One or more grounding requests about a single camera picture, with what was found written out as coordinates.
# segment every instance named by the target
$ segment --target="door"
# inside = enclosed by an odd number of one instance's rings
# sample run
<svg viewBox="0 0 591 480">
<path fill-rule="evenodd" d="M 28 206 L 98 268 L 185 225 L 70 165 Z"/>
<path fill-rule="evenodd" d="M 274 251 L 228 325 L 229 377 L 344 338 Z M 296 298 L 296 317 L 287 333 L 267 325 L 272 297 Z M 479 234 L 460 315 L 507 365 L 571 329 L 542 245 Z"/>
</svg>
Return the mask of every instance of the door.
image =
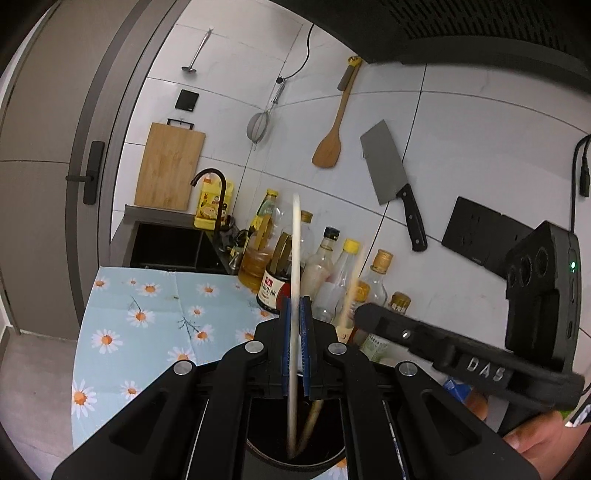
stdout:
<svg viewBox="0 0 591 480">
<path fill-rule="evenodd" d="M 63 0 L 22 64 L 0 125 L 0 270 L 23 330 L 77 339 L 109 235 L 100 230 L 99 205 L 115 184 L 112 137 L 121 134 L 113 126 L 138 61 L 175 3 Z M 97 200 L 88 205 L 86 184 L 66 176 L 86 174 L 93 141 L 105 147 Z"/>
</svg>

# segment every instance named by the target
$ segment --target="daisy print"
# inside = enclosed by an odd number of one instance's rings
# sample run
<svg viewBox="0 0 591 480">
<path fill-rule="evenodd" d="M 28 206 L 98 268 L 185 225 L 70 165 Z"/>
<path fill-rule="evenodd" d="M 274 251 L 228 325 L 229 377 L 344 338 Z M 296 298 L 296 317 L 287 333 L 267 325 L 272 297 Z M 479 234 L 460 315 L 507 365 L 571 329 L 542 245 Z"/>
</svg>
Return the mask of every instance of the daisy print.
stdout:
<svg viewBox="0 0 591 480">
<path fill-rule="evenodd" d="M 146 283 L 138 288 L 138 293 L 144 297 L 155 297 L 160 293 L 160 285 L 156 283 Z"/>
<path fill-rule="evenodd" d="M 121 385 L 121 395 L 125 397 L 127 401 L 133 400 L 141 392 L 135 382 L 132 380 L 128 382 L 125 380 L 124 385 Z"/>
<path fill-rule="evenodd" d="M 205 309 L 200 307 L 199 305 L 195 305 L 194 307 L 189 308 L 189 315 L 193 315 L 194 317 L 200 317 L 205 313 Z"/>
<path fill-rule="evenodd" d="M 149 323 L 154 323 L 154 317 L 154 312 L 148 310 L 135 309 L 127 312 L 127 321 L 136 327 L 141 325 L 146 328 Z"/>
<path fill-rule="evenodd" d="M 236 341 L 238 343 L 250 342 L 255 339 L 255 331 L 247 328 L 244 330 L 236 330 Z"/>
<path fill-rule="evenodd" d="M 92 288 L 94 290 L 106 290 L 109 288 L 109 279 L 105 277 L 96 277 L 95 284 Z"/>
<path fill-rule="evenodd" d="M 217 297 L 219 289 L 215 285 L 205 283 L 203 285 L 197 285 L 197 292 L 206 297 Z"/>
<path fill-rule="evenodd" d="M 193 339 L 197 343 L 205 343 L 205 342 L 213 342 L 213 327 L 211 325 L 203 325 L 202 327 L 197 327 L 197 331 L 195 335 L 193 335 Z"/>
<path fill-rule="evenodd" d="M 96 403 L 96 393 L 92 391 L 92 387 L 87 387 L 84 380 L 80 382 L 80 386 L 76 385 L 76 381 L 72 381 L 72 415 L 76 413 L 76 417 L 80 415 L 88 416 L 89 411 L 94 411 L 92 406 Z"/>
<path fill-rule="evenodd" d="M 92 335 L 92 348 L 98 348 L 100 353 L 113 353 L 123 345 L 123 341 L 118 338 L 119 335 L 112 330 L 97 330 Z"/>
<path fill-rule="evenodd" d="M 179 360 L 191 360 L 192 362 L 196 363 L 195 355 L 193 354 L 191 347 L 179 348 L 176 346 L 171 351 L 169 351 L 168 354 L 170 355 L 168 357 L 169 362 L 178 362 Z"/>
<path fill-rule="evenodd" d="M 347 480 L 347 459 L 343 458 L 334 467 L 328 469 L 328 474 L 331 480 Z"/>
<path fill-rule="evenodd" d="M 273 314 L 263 309 L 253 308 L 252 314 L 255 316 L 256 322 L 264 322 L 265 320 L 271 320 L 273 318 Z"/>
</svg>

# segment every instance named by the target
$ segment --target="kitchen knife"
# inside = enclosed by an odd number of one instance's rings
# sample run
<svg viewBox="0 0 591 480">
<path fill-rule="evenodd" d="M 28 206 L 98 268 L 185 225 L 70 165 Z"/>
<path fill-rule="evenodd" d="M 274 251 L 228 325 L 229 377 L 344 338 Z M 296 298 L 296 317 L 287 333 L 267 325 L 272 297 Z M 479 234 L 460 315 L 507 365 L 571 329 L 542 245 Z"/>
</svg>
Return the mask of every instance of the kitchen knife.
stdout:
<svg viewBox="0 0 591 480">
<path fill-rule="evenodd" d="M 402 159 L 396 149 L 385 120 L 374 125 L 361 135 L 363 156 L 367 161 L 369 175 L 380 205 L 390 200 L 402 199 L 408 234 L 415 252 L 427 249 L 427 235 L 421 212 L 413 195 Z"/>
</svg>

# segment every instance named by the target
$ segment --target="door handle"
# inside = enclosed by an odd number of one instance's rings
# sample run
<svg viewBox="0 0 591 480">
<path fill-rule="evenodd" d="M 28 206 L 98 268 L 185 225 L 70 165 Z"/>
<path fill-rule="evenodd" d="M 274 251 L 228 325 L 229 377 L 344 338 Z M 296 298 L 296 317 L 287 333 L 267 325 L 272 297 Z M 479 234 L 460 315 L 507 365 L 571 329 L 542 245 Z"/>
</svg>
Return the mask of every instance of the door handle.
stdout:
<svg viewBox="0 0 591 480">
<path fill-rule="evenodd" d="M 84 197 L 85 205 L 94 205 L 96 203 L 96 195 L 99 187 L 99 171 L 100 163 L 103 160 L 103 152 L 105 150 L 105 142 L 94 140 L 90 144 L 90 152 L 88 154 L 88 163 L 86 165 L 86 175 L 67 175 L 67 181 L 78 181 L 84 183 Z"/>
</svg>

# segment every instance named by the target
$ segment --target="wall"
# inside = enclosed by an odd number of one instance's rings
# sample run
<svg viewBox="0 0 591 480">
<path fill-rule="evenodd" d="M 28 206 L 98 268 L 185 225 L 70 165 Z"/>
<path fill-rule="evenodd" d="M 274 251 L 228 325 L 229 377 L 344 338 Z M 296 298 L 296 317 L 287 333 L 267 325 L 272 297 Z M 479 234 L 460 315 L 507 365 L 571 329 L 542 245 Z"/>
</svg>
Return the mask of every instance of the wall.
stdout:
<svg viewBox="0 0 591 480">
<path fill-rule="evenodd" d="M 208 26 L 214 35 L 181 71 Z M 309 23 L 262 0 L 193 0 L 179 18 L 148 75 L 131 120 L 119 168 L 113 232 L 131 205 L 152 122 L 181 118 L 207 134 L 198 169 L 219 167 L 239 185 L 233 214 L 248 223 L 274 188 L 288 207 L 292 193 L 314 213 L 318 243 L 326 225 L 367 247 L 396 256 L 385 285 L 407 293 L 409 314 L 492 345 L 503 346 L 507 302 L 502 279 L 440 244 L 458 196 L 532 227 L 547 219 L 569 225 L 570 168 L 576 142 L 591 131 L 591 98 L 552 83 L 502 70 L 456 66 L 363 65 L 340 129 L 336 167 L 321 170 L 312 155 L 332 126 L 336 86 L 352 52 L 315 27 L 310 60 L 289 80 L 271 126 L 255 149 L 248 119 L 264 109 L 274 79 L 297 70 L 306 56 Z M 181 88 L 200 93 L 191 114 L 175 111 Z M 359 136 L 386 119 L 421 209 L 429 248 L 410 248 L 400 202 L 380 206 Z M 189 211 L 194 212 L 195 189 Z M 578 200 L 583 255 L 582 328 L 591 333 L 591 205 Z M 591 337 L 581 332 L 576 369 L 591 364 Z"/>
</svg>

